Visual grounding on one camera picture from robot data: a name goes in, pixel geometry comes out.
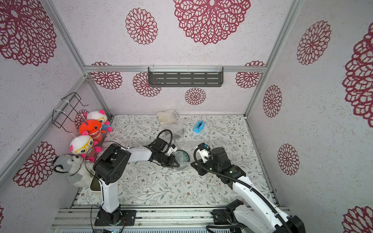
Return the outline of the blue floral ceramic plate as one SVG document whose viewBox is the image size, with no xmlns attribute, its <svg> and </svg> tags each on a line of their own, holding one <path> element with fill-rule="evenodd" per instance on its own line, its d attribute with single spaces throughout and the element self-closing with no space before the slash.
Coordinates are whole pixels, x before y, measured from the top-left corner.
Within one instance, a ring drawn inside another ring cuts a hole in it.
<svg viewBox="0 0 373 233">
<path fill-rule="evenodd" d="M 184 150 L 177 150 L 173 153 L 177 163 L 180 165 L 180 168 L 183 166 L 187 166 L 190 163 L 189 154 Z"/>
</svg>

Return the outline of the blue tape dispenser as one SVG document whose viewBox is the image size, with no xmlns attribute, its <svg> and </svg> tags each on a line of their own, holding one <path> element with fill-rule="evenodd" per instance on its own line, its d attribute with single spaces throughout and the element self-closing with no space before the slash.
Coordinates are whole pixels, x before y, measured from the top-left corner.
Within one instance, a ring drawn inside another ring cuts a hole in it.
<svg viewBox="0 0 373 233">
<path fill-rule="evenodd" d="M 204 129 L 204 127 L 205 127 L 205 122 L 203 122 L 203 121 L 200 120 L 194 126 L 193 132 L 199 134 Z"/>
</svg>

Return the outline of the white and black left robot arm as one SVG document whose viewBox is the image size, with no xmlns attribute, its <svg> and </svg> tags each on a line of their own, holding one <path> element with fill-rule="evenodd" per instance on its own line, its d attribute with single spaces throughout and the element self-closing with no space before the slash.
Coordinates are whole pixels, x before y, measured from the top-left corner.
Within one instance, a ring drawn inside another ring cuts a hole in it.
<svg viewBox="0 0 373 233">
<path fill-rule="evenodd" d="M 177 151 L 174 144 L 157 138 L 149 145 L 125 148 L 112 143 L 94 163 L 95 177 L 101 185 L 102 209 L 108 214 L 120 209 L 118 180 L 122 177 L 128 163 L 138 161 L 155 162 L 162 167 L 178 168 L 180 164 L 173 155 Z"/>
</svg>

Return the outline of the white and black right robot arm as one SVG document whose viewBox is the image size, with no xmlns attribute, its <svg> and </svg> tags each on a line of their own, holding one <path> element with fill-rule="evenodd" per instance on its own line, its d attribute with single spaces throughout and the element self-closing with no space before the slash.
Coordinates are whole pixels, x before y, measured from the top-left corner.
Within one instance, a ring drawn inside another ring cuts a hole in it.
<svg viewBox="0 0 373 233">
<path fill-rule="evenodd" d="M 214 225 L 206 226 L 208 232 L 214 229 L 229 229 L 241 233 L 247 228 L 253 233 L 304 233 L 304 223 L 298 216 L 290 216 L 269 201 L 253 184 L 246 173 L 229 160 L 223 147 L 211 149 L 205 143 L 198 145 L 193 153 L 191 166 L 200 176 L 216 175 L 224 184 L 240 195 L 224 209 L 214 209 L 211 214 Z"/>
</svg>

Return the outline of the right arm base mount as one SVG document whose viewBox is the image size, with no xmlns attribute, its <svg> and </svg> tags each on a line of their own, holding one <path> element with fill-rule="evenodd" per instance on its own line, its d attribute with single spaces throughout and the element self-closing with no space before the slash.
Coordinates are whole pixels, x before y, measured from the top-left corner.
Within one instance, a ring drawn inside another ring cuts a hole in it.
<svg viewBox="0 0 373 233">
<path fill-rule="evenodd" d="M 210 213 L 213 216 L 215 225 L 235 225 L 239 222 L 237 221 L 234 211 L 244 205 L 241 200 L 234 200 L 229 203 L 224 209 L 213 209 Z"/>
</svg>

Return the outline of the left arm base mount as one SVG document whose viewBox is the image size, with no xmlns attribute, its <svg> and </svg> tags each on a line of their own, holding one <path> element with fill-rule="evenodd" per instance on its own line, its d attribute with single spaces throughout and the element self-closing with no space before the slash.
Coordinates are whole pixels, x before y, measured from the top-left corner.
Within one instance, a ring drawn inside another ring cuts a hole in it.
<svg viewBox="0 0 373 233">
<path fill-rule="evenodd" d="M 136 210 L 115 210 L 108 213 L 100 208 L 94 226 L 133 226 L 136 215 Z"/>
</svg>

